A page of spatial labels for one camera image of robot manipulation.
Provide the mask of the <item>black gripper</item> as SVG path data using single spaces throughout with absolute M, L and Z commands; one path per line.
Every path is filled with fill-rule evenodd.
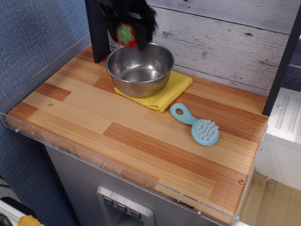
M 118 42 L 116 29 L 119 23 L 134 26 L 139 51 L 144 51 L 152 41 L 157 23 L 156 11 L 144 0 L 99 0 L 99 10 L 105 25 L 115 42 Z

